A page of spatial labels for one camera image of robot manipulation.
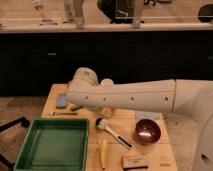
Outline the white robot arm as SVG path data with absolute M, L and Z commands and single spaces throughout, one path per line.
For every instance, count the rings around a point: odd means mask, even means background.
M 81 67 L 68 84 L 66 98 L 96 111 L 110 107 L 189 114 L 200 126 L 193 171 L 213 171 L 213 81 L 170 79 L 114 84 L 104 79 L 98 83 L 93 70 Z

